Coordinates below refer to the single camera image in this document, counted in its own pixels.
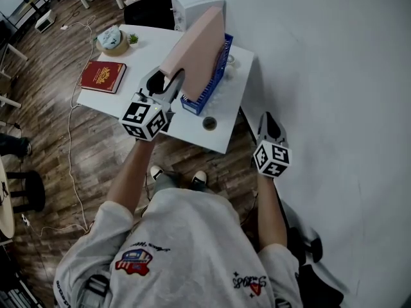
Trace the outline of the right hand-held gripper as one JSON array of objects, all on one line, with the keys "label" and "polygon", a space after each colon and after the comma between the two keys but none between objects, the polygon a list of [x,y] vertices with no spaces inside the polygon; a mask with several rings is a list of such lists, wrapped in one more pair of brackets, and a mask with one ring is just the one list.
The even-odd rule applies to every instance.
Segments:
[{"label": "right hand-held gripper", "polygon": [[284,128],[268,111],[263,112],[260,118],[253,162],[258,173],[269,178],[279,177],[292,164],[292,151],[288,147]]}]

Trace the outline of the pink folder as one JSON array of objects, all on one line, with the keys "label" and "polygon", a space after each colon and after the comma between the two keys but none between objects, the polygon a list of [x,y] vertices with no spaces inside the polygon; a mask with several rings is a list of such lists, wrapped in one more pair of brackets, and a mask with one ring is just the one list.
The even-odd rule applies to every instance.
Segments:
[{"label": "pink folder", "polygon": [[184,70],[183,94],[196,101],[210,82],[225,42],[223,12],[212,6],[194,22],[174,45],[159,70],[172,79]]}]

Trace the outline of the metal frame shelf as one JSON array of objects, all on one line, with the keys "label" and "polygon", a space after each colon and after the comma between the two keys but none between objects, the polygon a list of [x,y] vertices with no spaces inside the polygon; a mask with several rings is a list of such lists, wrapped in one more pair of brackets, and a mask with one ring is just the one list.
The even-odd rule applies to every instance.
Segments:
[{"label": "metal frame shelf", "polygon": [[46,0],[0,0],[0,21],[16,32],[31,16],[38,15]]}]

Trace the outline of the white air purifier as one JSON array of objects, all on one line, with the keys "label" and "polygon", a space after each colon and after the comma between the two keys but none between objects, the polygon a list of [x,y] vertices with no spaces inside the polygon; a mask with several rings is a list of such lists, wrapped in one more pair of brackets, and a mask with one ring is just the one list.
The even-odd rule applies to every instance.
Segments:
[{"label": "white air purifier", "polygon": [[184,32],[210,7],[223,8],[225,0],[171,0],[171,3],[174,30]]}]

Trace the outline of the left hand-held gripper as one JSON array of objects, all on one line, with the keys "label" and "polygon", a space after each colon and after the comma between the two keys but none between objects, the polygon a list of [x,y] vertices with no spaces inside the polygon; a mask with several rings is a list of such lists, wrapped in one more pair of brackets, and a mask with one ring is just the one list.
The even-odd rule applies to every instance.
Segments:
[{"label": "left hand-held gripper", "polygon": [[167,132],[174,112],[171,104],[185,80],[185,71],[178,70],[167,86],[166,77],[158,67],[143,76],[138,92],[134,92],[118,119],[127,134],[142,141],[153,141]]}]

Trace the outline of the white desk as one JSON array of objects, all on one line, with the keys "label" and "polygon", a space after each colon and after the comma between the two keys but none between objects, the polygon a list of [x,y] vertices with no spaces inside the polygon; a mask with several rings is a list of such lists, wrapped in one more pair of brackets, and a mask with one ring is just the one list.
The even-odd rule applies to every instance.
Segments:
[{"label": "white desk", "polygon": [[[98,58],[100,61],[119,62],[127,66],[118,91],[107,94],[81,90],[77,99],[79,104],[115,118],[120,117],[127,101],[138,91],[143,76],[161,64],[182,36],[181,32],[160,28],[124,24],[119,28],[139,37],[137,47],[129,48],[119,57],[101,54]],[[230,70],[230,78],[222,78],[200,115],[184,110],[180,100],[176,99],[171,106],[175,115],[166,135],[218,153],[226,153],[254,58],[252,52],[236,46],[231,46],[229,52],[239,63],[237,68]],[[213,131],[207,131],[202,126],[202,121],[207,116],[217,120]]]}]

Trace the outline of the person's grey printed shirt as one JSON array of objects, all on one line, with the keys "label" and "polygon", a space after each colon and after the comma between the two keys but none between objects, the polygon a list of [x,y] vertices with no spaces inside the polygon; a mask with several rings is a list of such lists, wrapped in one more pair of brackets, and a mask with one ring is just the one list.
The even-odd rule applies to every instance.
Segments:
[{"label": "person's grey printed shirt", "polygon": [[280,244],[257,252],[215,194],[157,192],[138,224],[103,203],[57,267],[61,308],[302,308],[299,263]]}]

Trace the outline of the round woven basket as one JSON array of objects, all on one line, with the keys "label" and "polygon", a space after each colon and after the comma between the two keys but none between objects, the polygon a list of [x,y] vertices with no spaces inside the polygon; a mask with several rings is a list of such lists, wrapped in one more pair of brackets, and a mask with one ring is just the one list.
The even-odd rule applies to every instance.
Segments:
[{"label": "round woven basket", "polygon": [[126,53],[127,50],[130,47],[130,44],[128,42],[127,33],[122,31],[122,30],[120,32],[121,32],[121,40],[120,40],[119,44],[116,47],[114,47],[112,49],[104,48],[100,44],[100,42],[97,40],[96,41],[97,50],[99,50],[101,53],[103,53],[107,56],[111,56],[111,57],[120,56],[120,55]]}]

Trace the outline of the light blue cloth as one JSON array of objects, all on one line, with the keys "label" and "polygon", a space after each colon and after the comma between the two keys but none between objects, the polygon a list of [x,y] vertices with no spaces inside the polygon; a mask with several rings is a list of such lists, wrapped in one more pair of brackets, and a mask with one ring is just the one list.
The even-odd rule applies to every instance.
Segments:
[{"label": "light blue cloth", "polygon": [[97,36],[98,43],[104,49],[114,49],[121,42],[121,31],[113,25]]}]

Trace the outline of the white microwave oven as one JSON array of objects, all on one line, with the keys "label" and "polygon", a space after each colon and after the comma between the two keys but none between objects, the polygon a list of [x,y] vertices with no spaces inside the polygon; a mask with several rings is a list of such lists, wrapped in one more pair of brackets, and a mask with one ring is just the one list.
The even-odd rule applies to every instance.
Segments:
[{"label": "white microwave oven", "polygon": [[53,10],[48,10],[35,24],[35,29],[40,33],[45,32],[51,25],[55,23],[56,15]]}]

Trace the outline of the red hardcover book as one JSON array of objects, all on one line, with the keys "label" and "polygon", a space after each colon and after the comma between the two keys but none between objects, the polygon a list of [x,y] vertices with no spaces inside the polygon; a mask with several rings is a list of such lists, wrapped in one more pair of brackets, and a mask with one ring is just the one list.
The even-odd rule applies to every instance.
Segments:
[{"label": "red hardcover book", "polygon": [[78,80],[82,89],[115,94],[126,72],[123,63],[91,60]]}]

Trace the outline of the black stool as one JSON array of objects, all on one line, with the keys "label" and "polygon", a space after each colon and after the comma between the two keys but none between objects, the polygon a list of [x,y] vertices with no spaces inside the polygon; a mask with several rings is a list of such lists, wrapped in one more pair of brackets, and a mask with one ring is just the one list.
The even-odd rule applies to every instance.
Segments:
[{"label": "black stool", "polygon": [[24,189],[12,191],[11,198],[26,197],[27,204],[13,206],[13,213],[29,211],[41,212],[46,203],[44,185],[40,175],[36,171],[28,172],[6,172],[8,180],[24,180]]}]

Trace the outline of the round beige table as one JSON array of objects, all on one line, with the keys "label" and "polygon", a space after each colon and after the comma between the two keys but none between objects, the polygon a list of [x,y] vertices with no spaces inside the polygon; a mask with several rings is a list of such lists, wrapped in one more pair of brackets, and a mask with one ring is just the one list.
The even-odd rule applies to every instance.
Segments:
[{"label": "round beige table", "polygon": [[15,233],[14,213],[10,198],[8,179],[0,157],[0,231],[9,239]]}]

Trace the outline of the blue file rack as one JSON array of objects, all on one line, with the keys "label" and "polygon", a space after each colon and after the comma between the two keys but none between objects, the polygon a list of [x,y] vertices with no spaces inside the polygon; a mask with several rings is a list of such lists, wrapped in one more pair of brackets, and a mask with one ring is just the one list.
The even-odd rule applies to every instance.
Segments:
[{"label": "blue file rack", "polygon": [[187,110],[188,112],[191,112],[192,114],[198,116],[204,109],[213,91],[224,75],[232,40],[233,36],[226,33],[224,46],[222,52],[220,53],[220,56],[218,57],[213,76],[211,77],[207,87],[201,93],[200,97],[196,101],[191,101],[187,97],[185,97],[185,95],[182,95],[180,102],[184,110]]}]

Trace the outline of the person's left forearm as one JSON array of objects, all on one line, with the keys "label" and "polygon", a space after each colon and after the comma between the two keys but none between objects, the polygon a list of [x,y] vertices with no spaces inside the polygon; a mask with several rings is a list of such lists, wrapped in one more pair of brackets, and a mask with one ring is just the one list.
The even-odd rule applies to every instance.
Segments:
[{"label": "person's left forearm", "polygon": [[154,147],[155,141],[136,141],[111,183],[107,201],[122,205],[132,214],[135,212]]}]

